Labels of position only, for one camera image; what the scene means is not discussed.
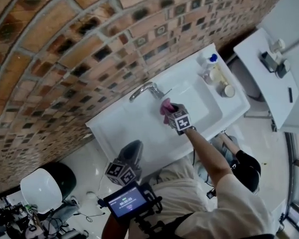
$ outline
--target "pink sponge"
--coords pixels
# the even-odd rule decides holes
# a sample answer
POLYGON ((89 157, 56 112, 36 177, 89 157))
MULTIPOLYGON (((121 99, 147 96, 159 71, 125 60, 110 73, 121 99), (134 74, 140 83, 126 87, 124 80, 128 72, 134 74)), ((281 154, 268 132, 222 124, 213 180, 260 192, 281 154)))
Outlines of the pink sponge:
MULTIPOLYGON (((175 108, 173 107, 173 105, 170 103, 170 98, 166 98, 162 103, 161 103, 161 106, 160 106, 160 109, 159 109, 159 112, 161 115, 165 115, 165 111, 168 111, 170 113, 173 113, 175 112, 175 108)), ((164 124, 169 124, 169 121, 168 121, 168 117, 165 116, 164 118, 164 124)))

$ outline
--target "white shirt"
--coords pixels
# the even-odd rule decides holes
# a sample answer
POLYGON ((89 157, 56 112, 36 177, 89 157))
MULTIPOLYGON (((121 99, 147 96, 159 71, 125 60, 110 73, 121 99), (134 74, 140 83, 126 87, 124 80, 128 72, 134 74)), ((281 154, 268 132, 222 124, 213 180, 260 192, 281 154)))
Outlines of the white shirt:
MULTIPOLYGON (((273 218, 263 201, 250 192, 232 174, 225 175, 217 184, 217 208, 208 204, 206 192, 199 181, 177 179, 153 186, 162 196, 163 210, 146 220, 152 226, 161 220, 165 224, 185 214, 193 213, 176 229, 176 235, 185 239, 216 238, 239 239, 263 234, 275 234, 273 218)), ((129 239, 145 239, 134 221, 131 221, 129 239)))

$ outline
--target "faucet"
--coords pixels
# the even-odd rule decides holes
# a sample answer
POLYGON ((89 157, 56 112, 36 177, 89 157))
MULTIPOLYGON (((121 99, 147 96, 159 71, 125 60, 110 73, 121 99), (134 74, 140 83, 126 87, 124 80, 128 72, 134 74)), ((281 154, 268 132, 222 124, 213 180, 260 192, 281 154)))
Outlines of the faucet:
POLYGON ((141 93, 143 93, 147 89, 149 89, 149 91, 153 94, 153 96, 156 99, 162 99, 165 96, 165 94, 158 89, 156 83, 147 82, 131 95, 130 102, 132 103, 135 98, 137 98, 141 93))

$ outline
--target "tiled wall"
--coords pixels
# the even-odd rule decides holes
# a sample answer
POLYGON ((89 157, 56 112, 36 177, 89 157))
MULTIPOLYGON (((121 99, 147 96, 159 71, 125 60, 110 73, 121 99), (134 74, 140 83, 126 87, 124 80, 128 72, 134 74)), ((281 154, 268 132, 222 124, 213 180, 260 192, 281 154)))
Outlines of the tiled wall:
POLYGON ((227 44, 277 1, 0 0, 0 192, 84 144, 84 123, 121 96, 227 44))

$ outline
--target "strap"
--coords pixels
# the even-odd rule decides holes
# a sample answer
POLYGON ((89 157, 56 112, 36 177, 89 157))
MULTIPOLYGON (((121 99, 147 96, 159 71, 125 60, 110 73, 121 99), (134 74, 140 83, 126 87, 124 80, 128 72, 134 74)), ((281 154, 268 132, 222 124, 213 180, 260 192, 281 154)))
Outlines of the strap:
POLYGON ((271 234, 265 234, 265 235, 259 235, 259 236, 253 236, 253 237, 245 237, 241 239, 274 239, 275 236, 271 234))
POLYGON ((176 218, 173 222, 171 223, 168 223, 165 225, 165 227, 163 228, 163 231, 164 230, 168 230, 169 233, 175 233, 176 229, 178 228, 178 226, 184 221, 186 220, 189 216, 191 216, 193 213, 189 213, 189 214, 186 214, 182 217, 178 217, 176 218))
POLYGON ((160 232, 154 235, 154 237, 149 237, 149 239, 182 239, 181 237, 175 235, 175 231, 178 226, 192 214, 193 213, 189 213, 182 217, 176 218, 173 222, 166 224, 160 232))

